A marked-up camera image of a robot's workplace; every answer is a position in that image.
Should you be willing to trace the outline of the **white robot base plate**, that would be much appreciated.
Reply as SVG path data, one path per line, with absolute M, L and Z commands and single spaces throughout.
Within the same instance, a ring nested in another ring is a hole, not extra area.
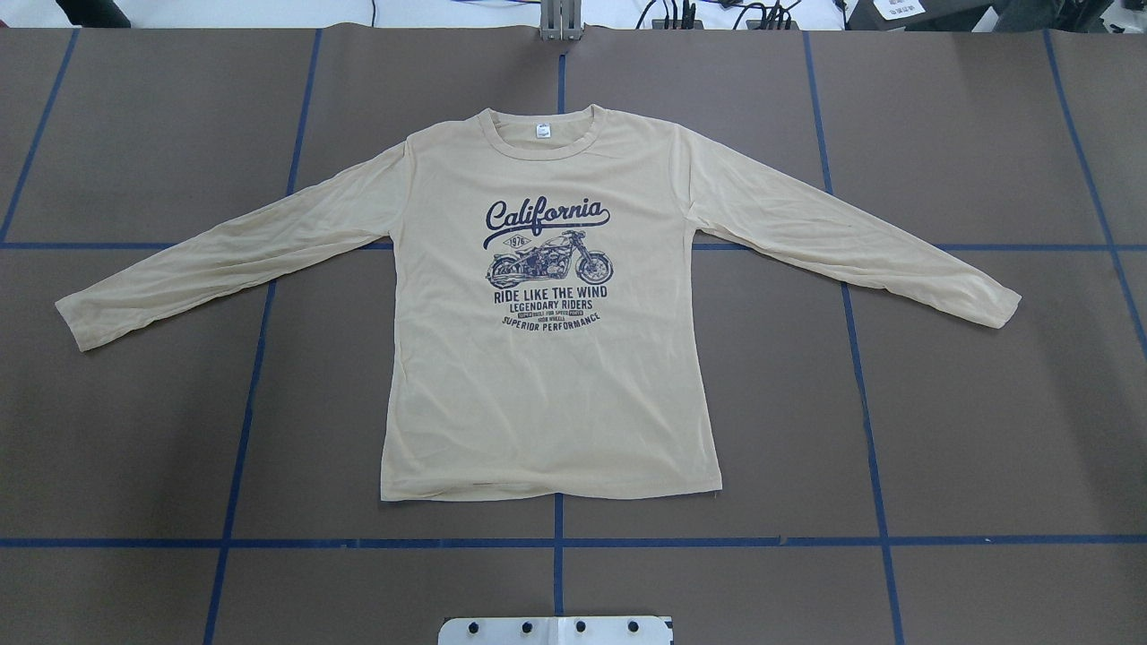
M 438 644 L 673 644 L 672 619 L 656 615 L 457 617 Z

